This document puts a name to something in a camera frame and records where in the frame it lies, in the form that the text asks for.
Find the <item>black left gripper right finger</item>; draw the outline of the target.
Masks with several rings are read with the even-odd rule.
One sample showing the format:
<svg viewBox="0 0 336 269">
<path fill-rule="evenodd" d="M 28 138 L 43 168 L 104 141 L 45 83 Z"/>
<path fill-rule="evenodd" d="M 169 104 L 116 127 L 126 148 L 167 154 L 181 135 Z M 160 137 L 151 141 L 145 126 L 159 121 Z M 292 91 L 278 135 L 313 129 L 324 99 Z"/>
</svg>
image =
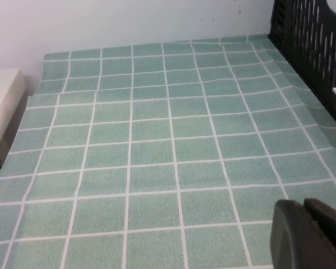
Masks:
<svg viewBox="0 0 336 269">
<path fill-rule="evenodd" d="M 336 261 L 336 210 L 316 198 L 306 198 L 304 208 L 322 232 L 323 241 Z"/>
</svg>

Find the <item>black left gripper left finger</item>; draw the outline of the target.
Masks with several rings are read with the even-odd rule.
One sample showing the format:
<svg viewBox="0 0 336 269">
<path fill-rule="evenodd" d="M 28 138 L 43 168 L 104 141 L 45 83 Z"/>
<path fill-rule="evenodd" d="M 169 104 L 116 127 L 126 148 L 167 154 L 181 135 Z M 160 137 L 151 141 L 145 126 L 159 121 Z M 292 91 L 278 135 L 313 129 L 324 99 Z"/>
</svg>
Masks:
<svg viewBox="0 0 336 269">
<path fill-rule="evenodd" d="M 326 237 L 298 202 L 279 200 L 274 206 L 270 253 L 274 268 L 328 268 Z"/>
</svg>

